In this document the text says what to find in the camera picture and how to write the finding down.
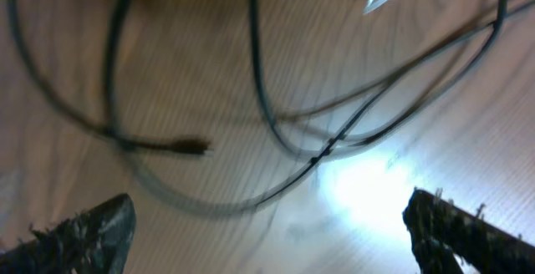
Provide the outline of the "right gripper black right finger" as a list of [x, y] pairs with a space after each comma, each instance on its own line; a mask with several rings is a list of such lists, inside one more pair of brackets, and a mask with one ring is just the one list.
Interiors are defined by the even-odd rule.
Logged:
[[459, 256], [480, 273], [533, 273], [534, 246], [425, 190], [403, 211], [422, 273], [461, 273]]

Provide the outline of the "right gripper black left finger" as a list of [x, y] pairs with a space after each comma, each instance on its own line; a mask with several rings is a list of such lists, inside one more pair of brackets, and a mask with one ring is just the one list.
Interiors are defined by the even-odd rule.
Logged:
[[1, 254], [1, 274], [122, 273], [135, 228], [133, 200], [116, 195], [51, 229], [30, 228], [32, 240]]

